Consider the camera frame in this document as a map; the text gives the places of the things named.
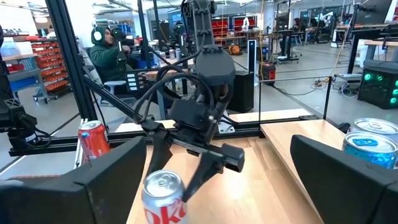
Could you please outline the red bin shelving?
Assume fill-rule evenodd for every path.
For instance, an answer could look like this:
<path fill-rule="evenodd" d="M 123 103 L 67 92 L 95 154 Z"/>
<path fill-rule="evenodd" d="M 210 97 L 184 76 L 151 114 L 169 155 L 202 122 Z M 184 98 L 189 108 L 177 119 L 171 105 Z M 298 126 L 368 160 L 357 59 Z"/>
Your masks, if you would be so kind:
<path fill-rule="evenodd" d="M 211 26 L 214 38 L 219 41 L 255 38 L 260 31 L 255 15 L 213 16 Z"/>

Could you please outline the white standing panel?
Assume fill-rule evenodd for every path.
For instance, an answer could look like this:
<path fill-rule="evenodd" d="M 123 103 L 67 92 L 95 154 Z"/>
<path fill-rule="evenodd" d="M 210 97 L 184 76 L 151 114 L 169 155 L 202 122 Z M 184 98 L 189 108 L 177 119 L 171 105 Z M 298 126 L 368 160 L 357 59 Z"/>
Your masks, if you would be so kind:
<path fill-rule="evenodd" d="M 253 85 L 257 86 L 256 82 L 256 47 L 257 41 L 255 39 L 248 40 L 248 70 L 253 75 Z"/>

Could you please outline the red parts bin rack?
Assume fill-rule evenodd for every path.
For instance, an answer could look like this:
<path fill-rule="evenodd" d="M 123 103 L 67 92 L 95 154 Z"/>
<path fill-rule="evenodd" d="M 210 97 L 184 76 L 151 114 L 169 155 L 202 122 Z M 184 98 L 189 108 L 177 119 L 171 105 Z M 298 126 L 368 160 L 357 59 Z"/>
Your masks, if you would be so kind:
<path fill-rule="evenodd" d="M 56 40 L 36 41 L 31 44 L 40 75 L 47 91 L 55 93 L 69 84 L 61 48 Z"/>

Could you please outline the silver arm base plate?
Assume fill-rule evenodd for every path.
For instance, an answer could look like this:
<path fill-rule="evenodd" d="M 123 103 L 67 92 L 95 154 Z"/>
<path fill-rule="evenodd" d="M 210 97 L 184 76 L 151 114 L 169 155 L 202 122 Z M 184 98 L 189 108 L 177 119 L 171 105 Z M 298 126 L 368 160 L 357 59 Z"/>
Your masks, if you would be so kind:
<path fill-rule="evenodd" d="M 218 123 L 218 132 L 220 134 L 234 133 L 235 128 L 232 122 L 221 119 Z"/>

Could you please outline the silver Diet Coke can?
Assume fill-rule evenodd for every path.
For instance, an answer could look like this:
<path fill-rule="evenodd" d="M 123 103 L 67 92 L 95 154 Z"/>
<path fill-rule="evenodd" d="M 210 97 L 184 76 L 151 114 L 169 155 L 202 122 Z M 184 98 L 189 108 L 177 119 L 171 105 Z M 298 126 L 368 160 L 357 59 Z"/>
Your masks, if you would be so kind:
<path fill-rule="evenodd" d="M 350 127 L 352 131 L 380 134 L 398 142 L 398 124 L 377 118 L 358 118 Z"/>
<path fill-rule="evenodd" d="M 158 170 L 144 179 L 142 202 L 148 224 L 188 224 L 185 190 L 180 176 L 171 170 Z"/>

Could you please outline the blue silver Red Bull can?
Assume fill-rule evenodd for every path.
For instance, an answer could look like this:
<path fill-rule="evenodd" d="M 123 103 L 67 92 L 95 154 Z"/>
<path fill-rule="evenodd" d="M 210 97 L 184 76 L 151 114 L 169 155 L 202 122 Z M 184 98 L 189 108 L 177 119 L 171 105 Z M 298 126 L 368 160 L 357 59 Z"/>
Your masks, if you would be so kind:
<path fill-rule="evenodd" d="M 386 136 L 364 131 L 347 133 L 342 150 L 367 162 L 393 169 L 398 157 L 398 144 Z"/>

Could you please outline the black computer with green lights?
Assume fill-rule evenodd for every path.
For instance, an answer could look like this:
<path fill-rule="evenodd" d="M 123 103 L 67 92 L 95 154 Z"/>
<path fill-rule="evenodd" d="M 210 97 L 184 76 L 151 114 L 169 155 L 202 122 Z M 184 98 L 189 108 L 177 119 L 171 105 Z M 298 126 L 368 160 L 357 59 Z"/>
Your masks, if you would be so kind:
<path fill-rule="evenodd" d="M 398 108 L 398 62 L 365 60 L 358 100 L 384 110 Z"/>

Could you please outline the black aluminium table frame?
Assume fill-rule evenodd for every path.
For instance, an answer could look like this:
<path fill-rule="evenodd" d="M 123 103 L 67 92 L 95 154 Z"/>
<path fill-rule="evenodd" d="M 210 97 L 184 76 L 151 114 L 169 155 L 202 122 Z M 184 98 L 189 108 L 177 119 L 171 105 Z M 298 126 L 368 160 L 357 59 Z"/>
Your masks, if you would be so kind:
<path fill-rule="evenodd" d="M 73 89 L 78 93 L 76 98 L 81 116 L 88 120 L 97 118 L 90 96 L 90 92 L 93 91 L 134 121 L 136 116 L 142 118 L 143 116 L 139 114 L 139 109 L 130 108 L 108 90 L 90 80 L 87 73 L 83 71 L 83 61 L 78 53 L 78 46 L 65 0 L 46 0 L 46 3 L 50 15 L 53 17 L 61 52 L 66 60 L 67 71 L 72 76 Z M 38 138 L 39 141 L 35 144 L 31 144 L 27 140 L 27 137 L 39 132 L 39 129 L 36 128 L 37 120 L 27 114 L 19 101 L 11 96 L 6 66 L 1 57 L 0 65 L 2 69 L 0 73 L 0 133 L 7 133 L 9 136 L 9 141 L 12 145 L 9 151 L 10 155 L 25 156 L 72 151 L 77 145 L 76 138 L 53 138 L 47 133 L 42 133 Z M 241 138 L 244 134 L 251 133 L 255 124 L 261 125 L 268 121 L 281 121 L 282 116 L 277 115 L 276 112 L 259 113 L 257 121 L 246 119 L 243 122 L 237 122 L 227 118 L 225 115 L 221 119 L 232 122 L 238 129 L 235 137 Z M 221 134 L 218 131 L 213 136 L 213 138 L 217 139 L 220 137 Z"/>

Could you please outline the black cabinet box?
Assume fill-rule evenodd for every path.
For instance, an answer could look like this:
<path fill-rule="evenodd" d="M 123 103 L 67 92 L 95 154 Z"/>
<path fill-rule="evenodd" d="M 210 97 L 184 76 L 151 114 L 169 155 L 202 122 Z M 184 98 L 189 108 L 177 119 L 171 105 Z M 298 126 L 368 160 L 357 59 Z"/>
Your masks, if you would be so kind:
<path fill-rule="evenodd" d="M 246 113 L 254 107 L 254 75 L 248 71 L 237 71 L 234 80 L 233 97 L 228 109 Z"/>

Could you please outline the black and red box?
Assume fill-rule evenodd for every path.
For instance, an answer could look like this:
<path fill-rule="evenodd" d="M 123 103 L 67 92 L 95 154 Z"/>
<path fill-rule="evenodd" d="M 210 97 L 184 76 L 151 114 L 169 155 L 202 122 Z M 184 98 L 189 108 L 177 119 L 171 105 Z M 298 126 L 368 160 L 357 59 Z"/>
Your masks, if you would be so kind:
<path fill-rule="evenodd" d="M 276 68 L 273 63 L 261 62 L 259 64 L 259 79 L 260 79 L 260 81 L 272 80 L 271 82 L 265 82 L 266 85 L 274 86 L 275 73 L 276 73 Z"/>

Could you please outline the black desk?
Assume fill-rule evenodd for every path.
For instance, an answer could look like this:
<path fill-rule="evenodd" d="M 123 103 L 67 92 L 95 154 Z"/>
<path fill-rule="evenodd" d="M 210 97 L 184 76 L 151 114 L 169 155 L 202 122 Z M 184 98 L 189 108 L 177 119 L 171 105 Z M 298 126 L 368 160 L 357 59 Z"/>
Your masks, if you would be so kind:
<path fill-rule="evenodd" d="M 347 73 L 352 73 L 360 39 L 366 41 L 366 44 L 370 45 L 370 53 L 366 55 L 366 58 L 371 58 L 371 53 L 374 53 L 375 46 L 381 45 L 383 50 L 388 47 L 398 47 L 398 22 L 388 24 L 376 24 L 376 25 L 354 25 L 351 31 L 353 36 L 351 42 L 351 52 L 349 55 Z"/>

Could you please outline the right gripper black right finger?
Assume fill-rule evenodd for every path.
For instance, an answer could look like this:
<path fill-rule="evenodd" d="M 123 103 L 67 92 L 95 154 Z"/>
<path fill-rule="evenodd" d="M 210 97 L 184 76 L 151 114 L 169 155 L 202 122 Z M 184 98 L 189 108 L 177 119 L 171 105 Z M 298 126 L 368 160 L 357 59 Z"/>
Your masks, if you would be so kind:
<path fill-rule="evenodd" d="M 398 224 L 398 169 L 298 134 L 290 155 L 324 224 Z"/>

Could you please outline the orange Fanta can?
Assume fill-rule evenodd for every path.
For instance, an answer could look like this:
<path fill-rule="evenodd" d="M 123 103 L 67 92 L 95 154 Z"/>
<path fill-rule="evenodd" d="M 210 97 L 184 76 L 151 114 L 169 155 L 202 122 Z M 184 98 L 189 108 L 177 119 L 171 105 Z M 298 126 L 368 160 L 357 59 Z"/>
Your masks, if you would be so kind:
<path fill-rule="evenodd" d="M 79 127 L 78 137 L 85 157 L 89 161 L 96 159 L 111 150 L 105 132 L 105 126 L 98 120 L 88 121 Z"/>

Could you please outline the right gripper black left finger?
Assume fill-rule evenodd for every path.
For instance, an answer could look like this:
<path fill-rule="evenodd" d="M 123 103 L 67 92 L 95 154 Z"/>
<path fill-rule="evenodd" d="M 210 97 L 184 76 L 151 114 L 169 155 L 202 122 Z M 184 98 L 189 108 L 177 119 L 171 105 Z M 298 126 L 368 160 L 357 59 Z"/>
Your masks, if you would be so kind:
<path fill-rule="evenodd" d="M 0 224 L 126 224 L 145 161 L 136 137 L 62 175 L 0 180 Z"/>

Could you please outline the person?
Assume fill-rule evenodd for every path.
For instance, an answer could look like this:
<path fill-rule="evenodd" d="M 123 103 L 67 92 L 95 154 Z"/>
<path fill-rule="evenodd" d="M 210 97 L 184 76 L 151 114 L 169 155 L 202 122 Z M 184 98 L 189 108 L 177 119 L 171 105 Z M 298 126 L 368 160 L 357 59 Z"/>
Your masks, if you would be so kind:
<path fill-rule="evenodd" d="M 302 44 L 302 37 L 305 34 L 305 25 L 301 23 L 299 17 L 296 17 L 294 19 L 294 23 L 291 29 L 293 30 L 293 33 L 291 35 L 291 45 L 296 46 L 298 44 Z"/>
<path fill-rule="evenodd" d="M 121 81 L 125 73 L 118 66 L 119 47 L 107 26 L 96 26 L 91 31 L 93 46 L 89 49 L 89 58 L 96 68 L 102 82 Z"/>

